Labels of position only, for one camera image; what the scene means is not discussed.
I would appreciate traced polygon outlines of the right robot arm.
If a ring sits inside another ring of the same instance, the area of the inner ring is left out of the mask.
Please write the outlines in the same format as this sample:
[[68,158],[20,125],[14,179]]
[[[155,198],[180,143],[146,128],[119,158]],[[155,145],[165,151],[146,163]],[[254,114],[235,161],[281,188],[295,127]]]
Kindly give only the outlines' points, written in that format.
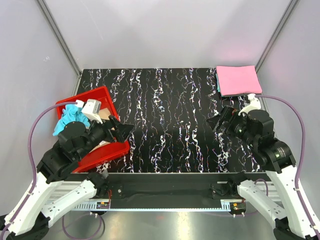
[[249,201],[271,225],[278,240],[318,240],[320,221],[310,204],[302,202],[304,190],[296,178],[296,160],[290,147],[275,138],[274,120],[269,113],[262,109],[244,113],[225,106],[206,122],[214,132],[223,127],[223,133],[239,138],[250,147],[255,161],[273,183],[282,205],[271,200],[243,172],[214,188],[213,193]]

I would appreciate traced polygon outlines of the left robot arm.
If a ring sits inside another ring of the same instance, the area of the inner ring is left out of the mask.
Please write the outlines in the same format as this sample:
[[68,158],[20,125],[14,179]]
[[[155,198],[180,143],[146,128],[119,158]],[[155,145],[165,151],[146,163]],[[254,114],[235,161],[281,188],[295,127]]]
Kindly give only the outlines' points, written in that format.
[[124,143],[134,126],[109,116],[86,128],[82,122],[68,123],[58,140],[36,167],[36,179],[16,207],[0,218],[2,233],[9,240],[41,240],[50,227],[81,202],[108,193],[106,174],[90,173],[74,190],[48,203],[52,193],[72,175],[78,163],[102,141]]

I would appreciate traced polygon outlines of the turquoise t shirt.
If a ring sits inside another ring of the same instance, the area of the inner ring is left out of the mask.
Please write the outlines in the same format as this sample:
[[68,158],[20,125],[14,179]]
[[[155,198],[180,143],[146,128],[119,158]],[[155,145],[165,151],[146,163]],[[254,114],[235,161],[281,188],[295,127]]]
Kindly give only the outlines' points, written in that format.
[[71,122],[81,122],[86,128],[91,125],[89,119],[82,113],[82,108],[74,104],[67,104],[65,109],[62,110],[61,118],[58,120],[52,135],[57,136]]

